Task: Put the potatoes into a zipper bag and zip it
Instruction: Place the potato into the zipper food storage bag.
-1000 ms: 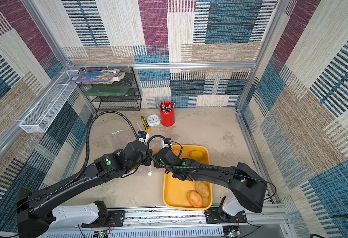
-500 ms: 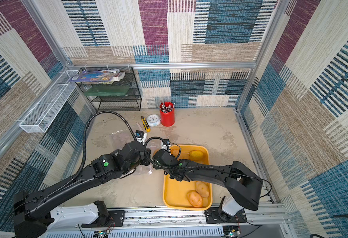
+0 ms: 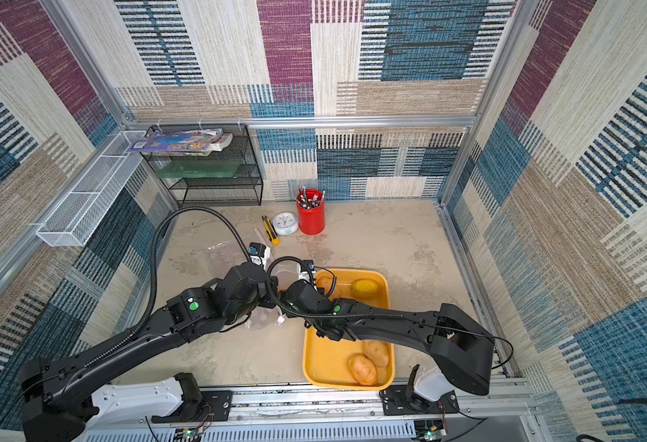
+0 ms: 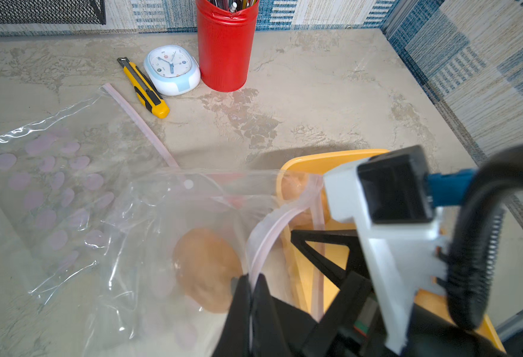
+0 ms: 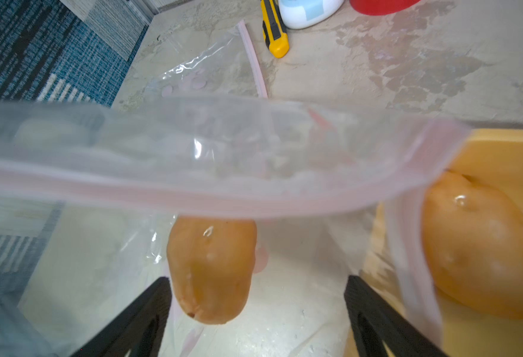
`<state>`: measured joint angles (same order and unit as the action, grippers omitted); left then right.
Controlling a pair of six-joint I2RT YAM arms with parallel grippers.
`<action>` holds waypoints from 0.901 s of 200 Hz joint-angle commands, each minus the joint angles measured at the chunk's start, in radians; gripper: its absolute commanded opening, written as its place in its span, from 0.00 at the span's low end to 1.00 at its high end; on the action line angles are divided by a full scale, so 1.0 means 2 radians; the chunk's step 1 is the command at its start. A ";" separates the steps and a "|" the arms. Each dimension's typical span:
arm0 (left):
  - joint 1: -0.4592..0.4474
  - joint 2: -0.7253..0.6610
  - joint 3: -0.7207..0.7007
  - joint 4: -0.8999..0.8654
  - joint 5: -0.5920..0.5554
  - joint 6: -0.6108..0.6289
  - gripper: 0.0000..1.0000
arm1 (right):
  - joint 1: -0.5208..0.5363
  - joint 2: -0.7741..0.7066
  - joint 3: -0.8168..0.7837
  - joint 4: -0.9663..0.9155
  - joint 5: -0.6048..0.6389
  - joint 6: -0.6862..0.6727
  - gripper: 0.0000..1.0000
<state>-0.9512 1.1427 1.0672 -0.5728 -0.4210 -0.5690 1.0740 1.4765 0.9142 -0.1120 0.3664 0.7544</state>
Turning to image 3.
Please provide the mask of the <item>orange potato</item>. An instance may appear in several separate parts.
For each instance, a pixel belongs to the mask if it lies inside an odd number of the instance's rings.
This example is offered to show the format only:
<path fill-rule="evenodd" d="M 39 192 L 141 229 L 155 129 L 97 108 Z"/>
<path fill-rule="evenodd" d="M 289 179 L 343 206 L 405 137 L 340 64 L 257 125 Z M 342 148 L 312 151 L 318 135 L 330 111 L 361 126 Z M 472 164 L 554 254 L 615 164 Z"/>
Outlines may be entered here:
<path fill-rule="evenodd" d="M 332 293 L 334 293 L 334 278 L 330 276 L 323 276 L 321 278 L 316 279 L 316 287 L 319 291 L 323 292 L 323 294 L 327 297 L 330 298 L 332 296 Z"/>

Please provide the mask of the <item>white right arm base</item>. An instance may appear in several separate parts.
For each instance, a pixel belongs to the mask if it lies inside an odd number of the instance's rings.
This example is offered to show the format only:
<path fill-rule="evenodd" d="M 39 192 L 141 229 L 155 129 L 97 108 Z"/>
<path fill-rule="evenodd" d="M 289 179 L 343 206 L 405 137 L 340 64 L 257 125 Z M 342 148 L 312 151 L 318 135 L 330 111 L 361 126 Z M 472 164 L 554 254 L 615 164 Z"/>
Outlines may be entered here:
<path fill-rule="evenodd" d="M 454 387 L 437 366 L 420 366 L 414 375 L 413 392 L 427 401 L 435 403 L 453 391 Z"/>

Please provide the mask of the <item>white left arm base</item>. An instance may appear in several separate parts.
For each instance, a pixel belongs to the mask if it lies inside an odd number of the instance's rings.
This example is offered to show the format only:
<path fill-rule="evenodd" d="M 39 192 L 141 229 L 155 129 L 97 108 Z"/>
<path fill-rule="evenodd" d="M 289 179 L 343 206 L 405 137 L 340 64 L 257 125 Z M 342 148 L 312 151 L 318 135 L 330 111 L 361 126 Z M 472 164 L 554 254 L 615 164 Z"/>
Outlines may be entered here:
<path fill-rule="evenodd" d="M 86 428 L 136 422 L 145 416 L 167 416 L 183 404 L 183 388 L 174 378 L 133 385 L 104 385 L 91 395 L 99 409 Z"/>

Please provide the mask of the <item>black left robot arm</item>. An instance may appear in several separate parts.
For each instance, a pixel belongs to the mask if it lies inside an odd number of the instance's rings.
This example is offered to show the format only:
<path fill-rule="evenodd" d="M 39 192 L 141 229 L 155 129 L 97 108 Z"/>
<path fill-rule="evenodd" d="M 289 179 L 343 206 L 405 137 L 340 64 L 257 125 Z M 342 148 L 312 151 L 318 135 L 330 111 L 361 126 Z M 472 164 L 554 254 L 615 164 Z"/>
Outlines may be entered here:
<path fill-rule="evenodd" d="M 278 281 L 254 263 L 192 287 L 114 337 L 72 357 L 36 357 L 21 369 L 21 426 L 29 441 L 72 441 L 100 408 L 94 392 L 130 369 L 200 337 L 219 333 L 274 304 Z"/>

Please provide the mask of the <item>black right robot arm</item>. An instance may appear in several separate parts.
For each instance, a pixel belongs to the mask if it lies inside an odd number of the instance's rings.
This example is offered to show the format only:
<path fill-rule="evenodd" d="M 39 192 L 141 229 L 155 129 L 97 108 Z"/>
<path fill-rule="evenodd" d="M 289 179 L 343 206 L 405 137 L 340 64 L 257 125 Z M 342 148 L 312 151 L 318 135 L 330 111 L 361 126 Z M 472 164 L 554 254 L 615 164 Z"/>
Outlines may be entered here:
<path fill-rule="evenodd" d="M 319 337 L 406 346 L 432 357 L 456 389 L 479 396 L 489 392 L 496 338 L 455 305 L 392 311 L 352 298 L 330 300 L 305 280 L 281 292 L 268 282 L 266 289 L 286 316 L 303 318 Z"/>

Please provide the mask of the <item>yellow lemon-like potato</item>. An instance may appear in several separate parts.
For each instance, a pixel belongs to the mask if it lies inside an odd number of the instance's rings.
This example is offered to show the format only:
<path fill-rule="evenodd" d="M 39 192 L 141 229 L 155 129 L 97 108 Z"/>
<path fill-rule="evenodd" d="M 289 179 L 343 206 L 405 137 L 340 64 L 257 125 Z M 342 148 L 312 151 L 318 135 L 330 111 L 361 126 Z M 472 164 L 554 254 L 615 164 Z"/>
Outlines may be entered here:
<path fill-rule="evenodd" d="M 373 279 L 359 279 L 351 284 L 351 294 L 354 298 L 374 298 L 380 293 L 380 285 Z"/>

